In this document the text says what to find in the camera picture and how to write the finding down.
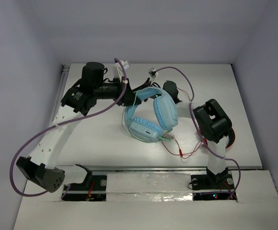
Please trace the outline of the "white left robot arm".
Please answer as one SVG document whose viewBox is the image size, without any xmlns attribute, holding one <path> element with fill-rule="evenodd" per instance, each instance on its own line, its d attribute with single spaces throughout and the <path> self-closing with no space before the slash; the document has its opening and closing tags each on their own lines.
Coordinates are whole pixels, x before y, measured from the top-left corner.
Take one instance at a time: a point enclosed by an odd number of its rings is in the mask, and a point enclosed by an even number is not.
<svg viewBox="0 0 278 230">
<path fill-rule="evenodd" d="M 108 69 L 99 62 L 88 62 L 78 79 L 64 94 L 53 123 L 36 135 L 42 139 L 27 156 L 16 155 L 16 166 L 25 178 L 44 189 L 58 190 L 65 172 L 56 167 L 58 157 L 75 127 L 84 119 L 100 115 L 115 105 L 140 105 L 142 100 L 131 89 L 126 70 L 128 61 L 114 60 L 112 80 L 105 80 Z"/>
</svg>

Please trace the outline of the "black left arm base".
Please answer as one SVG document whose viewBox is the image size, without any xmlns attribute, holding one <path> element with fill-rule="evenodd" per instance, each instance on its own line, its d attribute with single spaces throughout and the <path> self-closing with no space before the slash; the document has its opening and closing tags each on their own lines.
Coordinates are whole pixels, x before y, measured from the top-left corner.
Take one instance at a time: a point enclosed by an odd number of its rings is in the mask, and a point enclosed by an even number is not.
<svg viewBox="0 0 278 230">
<path fill-rule="evenodd" d="M 93 174 L 92 170 L 83 165 L 76 166 L 84 169 L 86 175 L 83 182 L 65 185 L 61 199 L 63 201 L 106 201 L 107 175 Z"/>
</svg>

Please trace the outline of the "light blue headphones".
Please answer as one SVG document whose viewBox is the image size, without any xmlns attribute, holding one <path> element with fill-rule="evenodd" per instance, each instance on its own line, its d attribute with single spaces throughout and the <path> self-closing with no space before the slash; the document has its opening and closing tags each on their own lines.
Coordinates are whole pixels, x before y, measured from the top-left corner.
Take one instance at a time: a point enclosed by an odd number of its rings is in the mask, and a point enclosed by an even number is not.
<svg viewBox="0 0 278 230">
<path fill-rule="evenodd" d="M 134 103 L 124 109 L 124 124 L 128 134 L 144 143 L 157 143 L 165 139 L 165 135 L 178 125 L 178 112 L 172 97 L 162 88 L 148 87 L 147 96 L 135 96 L 144 100 L 155 94 L 161 94 L 152 100 L 152 109 L 147 116 L 136 116 L 138 105 Z"/>
</svg>

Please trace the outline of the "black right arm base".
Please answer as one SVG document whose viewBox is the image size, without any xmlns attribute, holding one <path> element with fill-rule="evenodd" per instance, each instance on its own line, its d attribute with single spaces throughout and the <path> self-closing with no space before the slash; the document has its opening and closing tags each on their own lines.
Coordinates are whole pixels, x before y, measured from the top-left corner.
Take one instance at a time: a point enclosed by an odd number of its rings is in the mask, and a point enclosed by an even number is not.
<svg viewBox="0 0 278 230">
<path fill-rule="evenodd" d="M 234 180 L 228 173 L 223 180 L 216 184 L 209 182 L 206 174 L 192 174 L 188 189 L 192 192 L 194 201 L 233 200 L 237 201 L 234 191 Z"/>
</svg>

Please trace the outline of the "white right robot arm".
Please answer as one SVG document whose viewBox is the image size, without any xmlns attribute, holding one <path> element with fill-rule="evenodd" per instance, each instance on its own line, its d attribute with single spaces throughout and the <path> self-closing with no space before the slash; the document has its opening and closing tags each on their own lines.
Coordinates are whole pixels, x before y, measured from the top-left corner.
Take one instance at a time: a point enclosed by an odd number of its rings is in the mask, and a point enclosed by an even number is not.
<svg viewBox="0 0 278 230">
<path fill-rule="evenodd" d="M 178 98 L 174 82 L 166 81 L 162 89 L 173 99 L 178 117 L 192 118 L 194 125 L 198 126 L 198 135 L 210 151 L 204 180 L 211 188 L 218 188 L 228 178 L 226 149 L 235 140 L 230 118 L 215 99 L 193 109 L 192 101 L 183 102 Z"/>
</svg>

